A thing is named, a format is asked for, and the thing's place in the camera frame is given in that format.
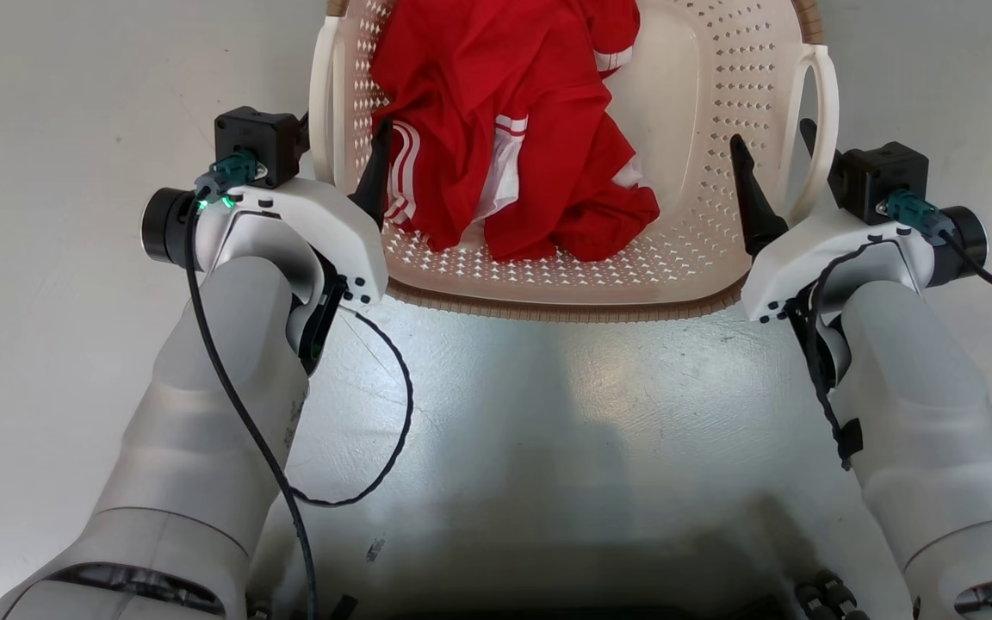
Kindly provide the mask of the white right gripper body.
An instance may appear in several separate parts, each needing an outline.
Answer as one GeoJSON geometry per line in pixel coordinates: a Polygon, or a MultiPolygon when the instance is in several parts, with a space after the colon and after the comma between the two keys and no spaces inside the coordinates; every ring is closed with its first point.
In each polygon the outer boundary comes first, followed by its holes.
{"type": "Polygon", "coordinates": [[[824,209],[757,254],[741,287],[747,320],[772,321],[828,264],[855,251],[861,254],[844,263],[849,282],[834,285],[834,310],[846,302],[850,285],[886,279],[920,291],[932,280],[934,250],[920,232],[896,222],[867,226],[842,209],[824,209]]]}

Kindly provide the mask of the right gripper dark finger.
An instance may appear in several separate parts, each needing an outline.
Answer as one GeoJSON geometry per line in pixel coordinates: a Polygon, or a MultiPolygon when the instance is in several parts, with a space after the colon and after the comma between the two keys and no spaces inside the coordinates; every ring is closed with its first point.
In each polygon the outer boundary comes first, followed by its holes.
{"type": "MultiPolygon", "coordinates": [[[[803,118],[799,121],[799,133],[802,135],[803,142],[810,154],[811,160],[815,160],[815,144],[816,144],[816,129],[818,126],[814,119],[803,118]]],[[[832,194],[832,200],[834,204],[839,203],[839,152],[834,150],[834,155],[831,157],[831,166],[828,176],[828,184],[830,192],[832,194]]]]}
{"type": "Polygon", "coordinates": [[[776,215],[759,181],[755,179],[755,161],[740,134],[733,134],[729,139],[729,156],[744,248],[749,257],[756,257],[765,247],[786,234],[789,227],[783,217],[776,215]]]}

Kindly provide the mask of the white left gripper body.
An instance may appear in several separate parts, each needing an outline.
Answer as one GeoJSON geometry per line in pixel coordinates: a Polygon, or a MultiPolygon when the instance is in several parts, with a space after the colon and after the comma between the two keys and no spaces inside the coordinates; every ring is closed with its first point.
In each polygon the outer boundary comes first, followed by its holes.
{"type": "Polygon", "coordinates": [[[344,278],[343,306],[382,300],[388,267],[381,229],[333,185],[295,179],[280,189],[237,187],[198,213],[198,266],[240,257],[273,263],[303,302],[326,294],[328,270],[344,278]]]}

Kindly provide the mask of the beige perforated plastic laundry basket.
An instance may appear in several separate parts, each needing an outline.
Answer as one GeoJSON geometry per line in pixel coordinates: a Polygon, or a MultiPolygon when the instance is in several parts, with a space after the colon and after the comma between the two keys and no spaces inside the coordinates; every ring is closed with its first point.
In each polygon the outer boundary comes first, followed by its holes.
{"type": "MultiPolygon", "coordinates": [[[[325,0],[308,79],[316,179],[354,191],[387,98],[370,62],[397,0],[325,0]]],[[[815,0],[636,0],[633,58],[604,83],[659,216],[617,255],[496,262],[479,234],[431,251],[385,217],[388,293],[422,307],[512,320],[646,322],[716,313],[749,272],[729,142],[740,134],[774,212],[822,192],[799,133],[837,148],[837,73],[815,0]]]]}

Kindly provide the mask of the red garment with white stripes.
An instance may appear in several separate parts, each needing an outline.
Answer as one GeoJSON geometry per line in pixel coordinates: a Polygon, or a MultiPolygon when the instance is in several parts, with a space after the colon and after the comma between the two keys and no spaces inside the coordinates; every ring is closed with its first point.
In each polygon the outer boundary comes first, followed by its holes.
{"type": "Polygon", "coordinates": [[[391,121],[383,214],[496,262],[603,262],[659,216],[604,81],[633,58],[636,0],[397,0],[371,55],[391,121]]]}

